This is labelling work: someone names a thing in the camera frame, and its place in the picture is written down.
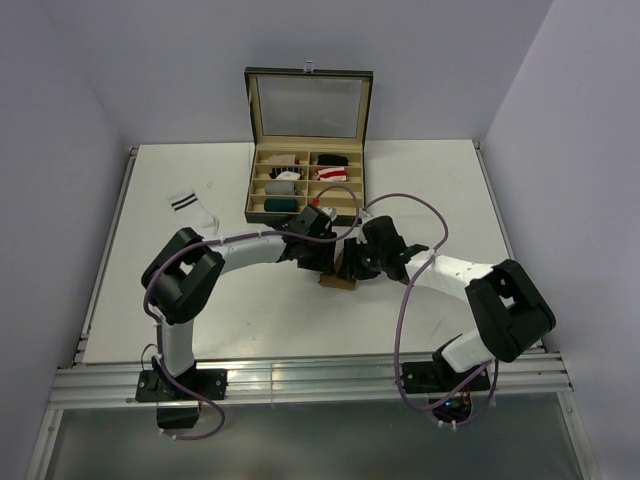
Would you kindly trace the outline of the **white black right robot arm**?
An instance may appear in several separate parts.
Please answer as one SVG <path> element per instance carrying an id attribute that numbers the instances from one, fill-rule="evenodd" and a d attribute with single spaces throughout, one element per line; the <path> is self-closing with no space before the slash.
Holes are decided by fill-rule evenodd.
<path id="1" fill-rule="evenodd" d="M 486 362 L 510 363 L 556 327 L 556 318 L 524 268 L 506 259 L 490 265 L 441 255 L 420 244 L 407 245 L 389 216 L 364 223 L 344 242 L 337 277 L 351 283 L 381 274 L 468 304 L 475 327 L 433 355 L 433 378 L 443 389 L 462 383 Z"/>

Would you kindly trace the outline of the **white sock black stripes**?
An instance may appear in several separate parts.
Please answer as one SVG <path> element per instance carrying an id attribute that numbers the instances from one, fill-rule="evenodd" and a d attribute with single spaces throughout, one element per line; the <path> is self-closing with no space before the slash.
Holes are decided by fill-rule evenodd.
<path id="1" fill-rule="evenodd" d="M 219 219 L 203 206 L 193 189 L 170 196 L 168 203 L 184 227 L 190 227 L 207 237 L 218 234 Z"/>

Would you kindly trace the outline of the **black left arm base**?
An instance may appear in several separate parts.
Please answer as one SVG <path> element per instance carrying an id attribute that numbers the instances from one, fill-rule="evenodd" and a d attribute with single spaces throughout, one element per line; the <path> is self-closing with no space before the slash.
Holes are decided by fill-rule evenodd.
<path id="1" fill-rule="evenodd" d="M 135 393 L 136 403 L 158 404 L 156 408 L 157 425 L 165 430 L 187 430 L 193 428 L 199 420 L 201 407 L 162 407 L 182 401 L 198 401 L 186 390 L 211 401 L 223 400 L 227 387 L 225 369 L 192 368 L 179 376 L 174 382 L 167 379 L 158 369 L 144 370 L 140 373 Z"/>

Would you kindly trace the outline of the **brown ribbed sock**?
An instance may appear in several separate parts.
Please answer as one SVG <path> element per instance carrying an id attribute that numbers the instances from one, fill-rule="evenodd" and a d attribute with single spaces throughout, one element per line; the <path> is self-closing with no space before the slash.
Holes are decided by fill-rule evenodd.
<path id="1" fill-rule="evenodd" d="M 340 252 L 334 261 L 332 273 L 321 273 L 318 284 L 323 288 L 340 289 L 354 291 L 356 289 L 355 280 L 347 280 L 338 276 L 338 271 L 342 267 L 344 252 Z"/>

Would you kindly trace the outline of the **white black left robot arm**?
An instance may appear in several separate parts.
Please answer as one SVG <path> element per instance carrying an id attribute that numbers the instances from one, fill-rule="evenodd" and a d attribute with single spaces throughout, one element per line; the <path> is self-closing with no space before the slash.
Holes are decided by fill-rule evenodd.
<path id="1" fill-rule="evenodd" d="M 142 275 L 145 308 L 158 317 L 157 359 L 164 363 L 159 388 L 183 399 L 195 386 L 194 319 L 206 306 L 220 276 L 258 264 L 294 261 L 301 269 L 333 269 L 337 212 L 308 205 L 273 226 L 207 239 L 191 228 L 180 229 Z"/>

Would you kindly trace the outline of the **red white striped sock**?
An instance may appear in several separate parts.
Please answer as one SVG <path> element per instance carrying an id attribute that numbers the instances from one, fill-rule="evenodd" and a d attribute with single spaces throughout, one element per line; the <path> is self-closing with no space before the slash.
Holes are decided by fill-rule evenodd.
<path id="1" fill-rule="evenodd" d="M 344 167 L 322 168 L 316 171 L 315 178 L 321 182 L 346 182 L 348 172 Z"/>

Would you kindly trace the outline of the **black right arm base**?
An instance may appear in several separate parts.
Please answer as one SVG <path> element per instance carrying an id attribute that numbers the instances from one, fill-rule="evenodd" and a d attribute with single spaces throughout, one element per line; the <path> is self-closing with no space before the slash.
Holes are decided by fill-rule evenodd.
<path id="1" fill-rule="evenodd" d="M 403 362 L 402 391 L 411 398 L 423 395 L 436 422 L 454 427 L 471 419 L 472 394 L 492 389 L 487 367 L 471 378 L 478 369 L 476 366 L 458 373 L 444 360 Z"/>

